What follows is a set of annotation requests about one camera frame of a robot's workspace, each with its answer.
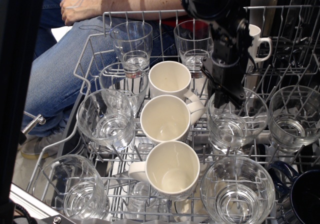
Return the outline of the person's bare hand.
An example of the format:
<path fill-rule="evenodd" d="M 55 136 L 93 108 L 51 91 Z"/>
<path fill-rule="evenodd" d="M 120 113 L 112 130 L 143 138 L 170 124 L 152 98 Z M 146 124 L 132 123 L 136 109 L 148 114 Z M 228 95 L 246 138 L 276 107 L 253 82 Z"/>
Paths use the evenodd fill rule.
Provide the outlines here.
<path fill-rule="evenodd" d="M 66 26 L 103 14 L 103 0 L 62 0 L 61 16 Z"/>

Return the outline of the black foreground robot arm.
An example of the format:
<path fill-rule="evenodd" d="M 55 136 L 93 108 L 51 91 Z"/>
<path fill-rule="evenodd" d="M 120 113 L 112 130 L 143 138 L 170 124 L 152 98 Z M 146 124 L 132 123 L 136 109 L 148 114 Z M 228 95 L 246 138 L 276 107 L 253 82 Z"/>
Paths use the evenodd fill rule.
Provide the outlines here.
<path fill-rule="evenodd" d="M 0 222 L 13 221 L 10 200 L 17 147 L 43 0 L 0 0 Z"/>

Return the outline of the person's bare forearm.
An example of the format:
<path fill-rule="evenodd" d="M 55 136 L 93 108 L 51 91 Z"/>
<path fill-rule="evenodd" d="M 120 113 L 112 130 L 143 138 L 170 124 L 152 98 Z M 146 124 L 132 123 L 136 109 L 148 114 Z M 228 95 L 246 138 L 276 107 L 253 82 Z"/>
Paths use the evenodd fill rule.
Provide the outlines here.
<path fill-rule="evenodd" d="M 180 10 L 182 8 L 181 0 L 103 0 L 103 13 L 111 12 L 115 17 L 128 16 L 134 19 L 140 19 L 138 12 L 142 11 L 167 11 Z"/>

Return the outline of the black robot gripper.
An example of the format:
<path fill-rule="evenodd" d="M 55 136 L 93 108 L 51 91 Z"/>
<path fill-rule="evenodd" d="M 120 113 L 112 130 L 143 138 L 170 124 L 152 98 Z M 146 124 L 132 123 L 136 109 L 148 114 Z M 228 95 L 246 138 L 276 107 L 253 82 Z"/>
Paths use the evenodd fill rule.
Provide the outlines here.
<path fill-rule="evenodd" d="M 220 108 L 229 101 L 236 109 L 243 107 L 246 99 L 246 93 L 242 86 L 244 74 L 237 62 L 226 64 L 219 58 L 204 57 L 201 71 L 208 79 L 208 96 L 211 97 L 214 94 L 215 108 Z"/>

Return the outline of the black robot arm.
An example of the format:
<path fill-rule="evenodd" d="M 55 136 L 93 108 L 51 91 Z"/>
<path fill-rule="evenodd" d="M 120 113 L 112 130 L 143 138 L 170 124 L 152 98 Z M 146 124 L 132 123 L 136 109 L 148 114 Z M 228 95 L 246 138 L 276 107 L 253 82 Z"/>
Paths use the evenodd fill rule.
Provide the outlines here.
<path fill-rule="evenodd" d="M 208 78 L 208 95 L 214 106 L 231 102 L 237 109 L 244 106 L 246 92 L 242 85 L 248 61 L 249 20 L 236 0 L 181 0 L 184 10 L 193 18 L 207 23 L 213 40 L 213 51 L 202 63 Z"/>

